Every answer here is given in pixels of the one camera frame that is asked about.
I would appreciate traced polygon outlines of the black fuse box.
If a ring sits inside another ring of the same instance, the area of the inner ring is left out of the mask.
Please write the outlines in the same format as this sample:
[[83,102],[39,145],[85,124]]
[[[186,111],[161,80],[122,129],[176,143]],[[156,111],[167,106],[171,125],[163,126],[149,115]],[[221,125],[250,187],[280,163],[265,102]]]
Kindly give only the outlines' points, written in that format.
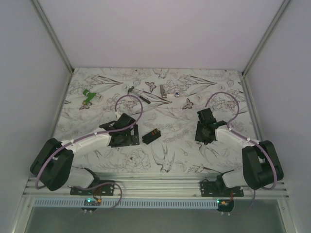
[[160,137],[161,131],[159,129],[154,129],[142,137],[142,142],[148,145]]

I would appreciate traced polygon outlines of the grey metal clip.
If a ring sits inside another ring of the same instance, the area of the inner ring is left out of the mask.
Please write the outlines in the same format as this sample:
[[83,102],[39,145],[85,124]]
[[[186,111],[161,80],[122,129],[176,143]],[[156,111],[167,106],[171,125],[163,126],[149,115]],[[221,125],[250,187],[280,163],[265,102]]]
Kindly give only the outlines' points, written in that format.
[[167,98],[167,92],[164,88],[164,85],[160,85],[159,88],[160,88],[161,97],[166,99]]

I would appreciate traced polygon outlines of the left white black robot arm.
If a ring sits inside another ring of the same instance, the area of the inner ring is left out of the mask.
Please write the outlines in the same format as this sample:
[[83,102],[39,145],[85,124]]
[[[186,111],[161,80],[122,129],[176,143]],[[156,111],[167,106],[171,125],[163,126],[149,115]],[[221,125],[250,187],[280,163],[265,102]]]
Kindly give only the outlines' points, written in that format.
[[74,159],[103,147],[138,144],[137,120],[127,114],[77,139],[59,141],[51,138],[46,141],[30,167],[30,172],[36,176],[35,188],[55,191],[68,185],[94,195],[104,182],[90,168],[75,167]]

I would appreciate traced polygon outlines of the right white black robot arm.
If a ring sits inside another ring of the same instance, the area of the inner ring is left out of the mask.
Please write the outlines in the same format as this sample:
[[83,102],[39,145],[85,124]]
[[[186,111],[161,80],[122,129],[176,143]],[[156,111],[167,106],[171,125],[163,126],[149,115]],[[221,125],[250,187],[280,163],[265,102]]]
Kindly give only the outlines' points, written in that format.
[[215,190],[220,196],[227,196],[233,188],[247,185],[253,190],[270,189],[284,178],[274,144],[248,138],[228,126],[225,121],[217,121],[211,109],[197,112],[195,141],[205,145],[224,143],[242,155],[242,168],[226,172],[217,178]]

